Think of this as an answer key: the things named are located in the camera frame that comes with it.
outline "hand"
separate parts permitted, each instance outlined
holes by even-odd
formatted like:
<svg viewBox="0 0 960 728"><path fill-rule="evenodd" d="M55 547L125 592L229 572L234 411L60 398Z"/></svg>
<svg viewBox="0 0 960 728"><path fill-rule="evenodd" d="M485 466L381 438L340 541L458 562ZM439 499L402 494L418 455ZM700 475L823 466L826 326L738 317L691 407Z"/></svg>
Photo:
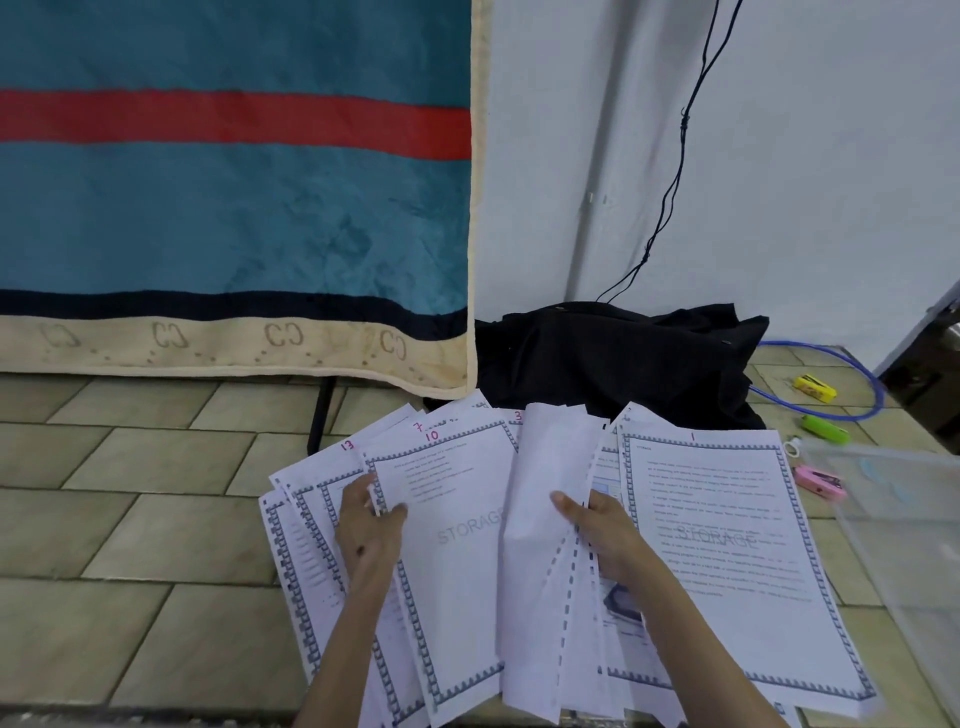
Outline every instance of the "hand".
<svg viewBox="0 0 960 728"><path fill-rule="evenodd" d="M610 579L629 582L633 565L652 553L616 498L591 490L589 508L560 491L551 493L550 499L564 518L580 526L600 559L600 571Z"/></svg>
<svg viewBox="0 0 960 728"><path fill-rule="evenodd" d="M344 488L337 545L347 565L349 590L373 589L385 594L400 557L407 507L401 503L390 513L380 517L374 515L367 492L372 482L372 473L361 475Z"/></svg>

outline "clear plastic container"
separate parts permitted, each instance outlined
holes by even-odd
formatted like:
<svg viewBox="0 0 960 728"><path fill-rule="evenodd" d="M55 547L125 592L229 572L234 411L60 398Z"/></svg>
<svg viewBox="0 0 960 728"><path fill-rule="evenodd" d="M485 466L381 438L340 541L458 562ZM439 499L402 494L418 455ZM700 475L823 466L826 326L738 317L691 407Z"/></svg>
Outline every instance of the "clear plastic container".
<svg viewBox="0 0 960 728"><path fill-rule="evenodd" d="M800 451L843 478L837 520L960 725L960 457L806 439Z"/></svg>

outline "cc logo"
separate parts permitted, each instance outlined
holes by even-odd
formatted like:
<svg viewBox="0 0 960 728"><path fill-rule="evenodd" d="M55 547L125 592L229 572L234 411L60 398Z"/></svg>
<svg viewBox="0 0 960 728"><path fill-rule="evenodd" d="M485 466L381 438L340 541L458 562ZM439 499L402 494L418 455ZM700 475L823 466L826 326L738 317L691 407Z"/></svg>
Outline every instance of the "cc logo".
<svg viewBox="0 0 960 728"><path fill-rule="evenodd" d="M406 361L407 342L399 334L394 334L388 328L380 331L380 349L386 353L391 353L400 361Z"/></svg>
<svg viewBox="0 0 960 728"><path fill-rule="evenodd" d="M176 324L164 324L160 321L154 321L154 341L161 349L176 347L177 349L186 349L190 342L180 331Z"/></svg>
<svg viewBox="0 0 960 728"><path fill-rule="evenodd" d="M295 347L298 347L303 343L303 332L300 330L300 327L292 321L287 322L283 326L280 324L267 324L267 326L263 328L263 335L267 337L267 341L274 347L283 347L287 344L293 344Z"/></svg>
<svg viewBox="0 0 960 728"><path fill-rule="evenodd" d="M75 349L80 346L80 339L63 324L40 324L40 333L47 340L47 344L54 349L60 349L61 347Z"/></svg>

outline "black cable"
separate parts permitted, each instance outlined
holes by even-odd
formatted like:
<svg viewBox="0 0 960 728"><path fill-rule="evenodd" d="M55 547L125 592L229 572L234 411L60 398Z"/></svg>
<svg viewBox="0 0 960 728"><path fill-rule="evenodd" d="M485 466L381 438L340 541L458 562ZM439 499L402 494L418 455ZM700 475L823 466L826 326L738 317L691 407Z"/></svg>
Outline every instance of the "black cable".
<svg viewBox="0 0 960 728"><path fill-rule="evenodd" d="M684 107L684 113L680 120L680 164L677 166L677 174L674 175L673 181L670 183L670 186L666 188L666 192L663 193L663 197L660 200L660 216L657 218L657 226L654 228L654 233L647 240L646 245L643 248L643 257L640 259L640 262L623 274L623 278L618 280L610 288L597 296L597 301L610 293L627 278L630 279L630 282L610 296L610 299L607 301L607 303L611 303L613 299L615 299L624 291L628 290L630 286L634 284L634 281L636 280L636 274L640 272L640 268L646 265L647 260L650 259L650 251L654 247L654 241L657 239L657 235L660 234L660 232L666 227L666 224L670 222L670 218L673 217L674 200L677 198L677 190L680 188L680 176L684 171L684 160L686 159L686 128L690 123L690 108L693 106L693 102L697 98L697 94L700 92L700 86L703 85L704 78L707 77L707 73L709 73L710 69L723 52L723 49L727 46L727 41L730 40L730 36L733 33L733 23L736 22L736 17L740 12L741 5L743 5L743 0L736 0L736 6L733 8L733 13L730 16L730 25L727 27L727 34L724 36L723 42L720 43L720 47L717 49L717 52L713 54L713 58L711 58L709 63L707 63L707 50L710 46L710 38L713 36L713 26L716 24L717 13L720 10L720 0L714 0L713 17L710 19L710 27L709 30L707 30L707 40L704 42L704 52L701 55L700 60L700 75L697 77L697 84L693 87L693 93L690 94L690 98L686 102L686 107ZM669 212L667 212L666 208L667 197L670 198Z"/></svg>

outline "metal stand leg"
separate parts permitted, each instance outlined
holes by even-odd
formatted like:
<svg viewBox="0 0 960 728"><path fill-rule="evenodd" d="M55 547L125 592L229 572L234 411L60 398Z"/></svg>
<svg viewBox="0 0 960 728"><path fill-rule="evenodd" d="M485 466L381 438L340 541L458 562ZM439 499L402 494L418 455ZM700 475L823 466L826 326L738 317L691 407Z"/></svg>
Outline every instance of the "metal stand leg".
<svg viewBox="0 0 960 728"><path fill-rule="evenodd" d="M324 436L326 415L330 411L330 402L333 400L333 385L336 383L336 376L324 376L320 380L317 408L313 411L313 424L310 426L310 436L306 441L307 455L312 455L320 449L320 438Z"/></svg>

